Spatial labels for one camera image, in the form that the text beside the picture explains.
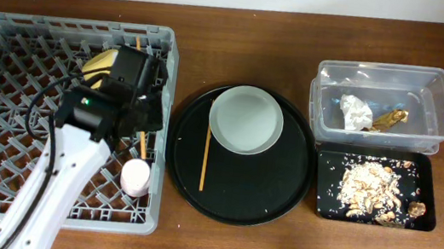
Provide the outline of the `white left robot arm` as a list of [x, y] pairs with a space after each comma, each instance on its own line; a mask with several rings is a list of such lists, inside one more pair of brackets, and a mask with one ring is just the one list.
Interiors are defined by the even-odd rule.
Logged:
[[165, 62], [121, 46], [61, 78], [80, 85], [61, 95], [48, 116], [40, 158], [0, 221], [0, 249], [51, 249], [87, 182], [123, 139], [164, 127]]

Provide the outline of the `yellow plastic bowl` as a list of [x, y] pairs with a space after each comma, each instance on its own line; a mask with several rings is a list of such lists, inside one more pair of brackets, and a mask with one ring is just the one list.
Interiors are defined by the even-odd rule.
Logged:
[[88, 62], [86, 62], [83, 66], [82, 72], [85, 72], [84, 80], [90, 81], [93, 77], [105, 73], [106, 75], [109, 74], [109, 71], [101, 71], [101, 72], [94, 72], [91, 71], [101, 68], [108, 68], [112, 67], [112, 65], [115, 62], [115, 59], [117, 59], [118, 55], [118, 49], [110, 49], [106, 50], [104, 52], [101, 52], [97, 56], [94, 56], [92, 59], [90, 59]]

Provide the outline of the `pale grey round plate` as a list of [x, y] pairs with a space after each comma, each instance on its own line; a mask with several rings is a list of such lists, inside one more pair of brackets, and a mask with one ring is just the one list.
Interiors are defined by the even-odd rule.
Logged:
[[210, 106], [210, 131], [232, 153], [263, 153], [282, 135], [285, 121], [281, 109], [266, 90], [247, 85], [231, 87]]

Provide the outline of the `pink plastic cup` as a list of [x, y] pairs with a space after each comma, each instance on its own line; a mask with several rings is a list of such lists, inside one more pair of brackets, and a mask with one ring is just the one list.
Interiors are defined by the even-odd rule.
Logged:
[[120, 186], [131, 197], [147, 194], [151, 179], [151, 168], [144, 159], [129, 159], [121, 170]]

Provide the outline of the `peanut shells and rice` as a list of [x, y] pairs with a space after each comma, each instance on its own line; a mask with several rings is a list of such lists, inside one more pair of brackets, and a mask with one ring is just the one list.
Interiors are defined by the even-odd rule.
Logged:
[[430, 208], [411, 160], [320, 153], [317, 211], [323, 218], [413, 229]]

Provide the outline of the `white paper napkin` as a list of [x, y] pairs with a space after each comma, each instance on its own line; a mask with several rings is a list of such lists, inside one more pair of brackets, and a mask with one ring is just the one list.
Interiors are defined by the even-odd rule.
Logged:
[[345, 130], [358, 131], [372, 127], [372, 110], [357, 96], [342, 95], [339, 107], [343, 111]]

